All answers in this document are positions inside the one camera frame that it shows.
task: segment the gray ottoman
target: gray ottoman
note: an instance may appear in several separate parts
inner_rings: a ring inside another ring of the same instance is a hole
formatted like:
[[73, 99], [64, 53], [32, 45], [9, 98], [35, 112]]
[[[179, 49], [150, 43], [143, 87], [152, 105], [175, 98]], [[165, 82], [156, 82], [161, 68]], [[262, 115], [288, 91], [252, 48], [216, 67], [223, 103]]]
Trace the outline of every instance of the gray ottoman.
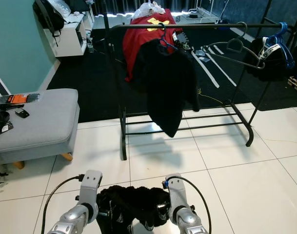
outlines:
[[80, 108], [74, 89], [46, 90], [40, 101], [25, 104], [23, 119], [9, 110], [14, 128], [0, 135], [0, 164], [24, 167], [25, 160], [62, 155], [72, 160]]

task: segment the backpack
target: backpack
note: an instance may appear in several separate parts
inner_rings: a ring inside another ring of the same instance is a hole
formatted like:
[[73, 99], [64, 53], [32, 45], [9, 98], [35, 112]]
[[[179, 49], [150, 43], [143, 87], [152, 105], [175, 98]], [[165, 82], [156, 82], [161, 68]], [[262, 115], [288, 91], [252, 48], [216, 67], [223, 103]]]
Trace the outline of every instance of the backpack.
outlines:
[[90, 11], [90, 7], [86, 4], [85, 0], [64, 0], [65, 3], [70, 7], [71, 12], [85, 12]]
[[42, 27], [50, 30], [58, 46], [56, 37], [60, 36], [60, 30], [64, 27], [64, 18], [54, 10], [47, 0], [35, 0], [32, 7]]

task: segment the plastic bag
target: plastic bag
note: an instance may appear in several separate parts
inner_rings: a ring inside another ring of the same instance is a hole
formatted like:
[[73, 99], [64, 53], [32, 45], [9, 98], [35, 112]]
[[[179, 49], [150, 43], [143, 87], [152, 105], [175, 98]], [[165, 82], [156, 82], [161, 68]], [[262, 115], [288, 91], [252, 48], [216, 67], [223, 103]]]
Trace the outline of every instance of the plastic bag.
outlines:
[[47, 0], [52, 7], [63, 16], [63, 18], [67, 18], [70, 13], [70, 7], [63, 0]]
[[165, 10], [161, 6], [159, 6], [155, 1], [151, 3], [149, 0], [148, 2], [143, 3], [139, 7], [139, 9], [134, 12], [132, 19], [151, 16], [154, 13], [164, 14]]

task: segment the white shelf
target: white shelf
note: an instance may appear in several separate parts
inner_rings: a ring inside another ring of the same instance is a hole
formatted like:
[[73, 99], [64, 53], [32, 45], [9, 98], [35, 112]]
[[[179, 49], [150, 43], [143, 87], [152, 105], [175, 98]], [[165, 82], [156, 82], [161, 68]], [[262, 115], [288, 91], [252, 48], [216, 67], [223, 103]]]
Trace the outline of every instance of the white shelf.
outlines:
[[65, 18], [66, 22], [63, 29], [76, 28], [79, 25], [79, 23], [81, 23], [83, 17], [84, 17], [84, 14], [80, 14], [78, 16], [75, 16], [74, 14], [70, 14], [67, 18]]
[[60, 36], [55, 38], [49, 29], [44, 29], [55, 57], [81, 56], [84, 54], [86, 41], [84, 40], [83, 44], [80, 45], [77, 32], [81, 34], [82, 38], [86, 38], [86, 29], [93, 29], [93, 21], [90, 19], [90, 14], [88, 12], [78, 16], [70, 14], [65, 20], [73, 23], [65, 23], [60, 30]]
[[81, 47], [82, 54], [84, 54], [85, 49], [86, 49], [86, 41], [84, 40]]

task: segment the black hanger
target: black hanger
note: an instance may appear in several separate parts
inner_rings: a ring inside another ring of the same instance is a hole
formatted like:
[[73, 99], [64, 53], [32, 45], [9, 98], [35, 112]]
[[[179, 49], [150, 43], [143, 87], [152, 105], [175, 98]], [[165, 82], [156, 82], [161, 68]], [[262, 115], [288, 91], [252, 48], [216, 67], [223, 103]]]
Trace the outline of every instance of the black hanger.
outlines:
[[165, 36], [166, 36], [166, 26], [165, 26], [163, 23], [159, 23], [159, 24], [163, 26], [163, 30], [164, 30], [163, 35], [161, 36], [161, 38], [159, 39], [159, 41], [163, 41], [164, 43], [166, 43], [166, 46], [165, 46], [166, 48], [168, 48], [168, 46], [170, 46], [170, 47], [172, 47], [173, 49], [177, 50], [177, 48], [176, 48], [175, 46], [169, 44], [169, 43], [164, 39]]

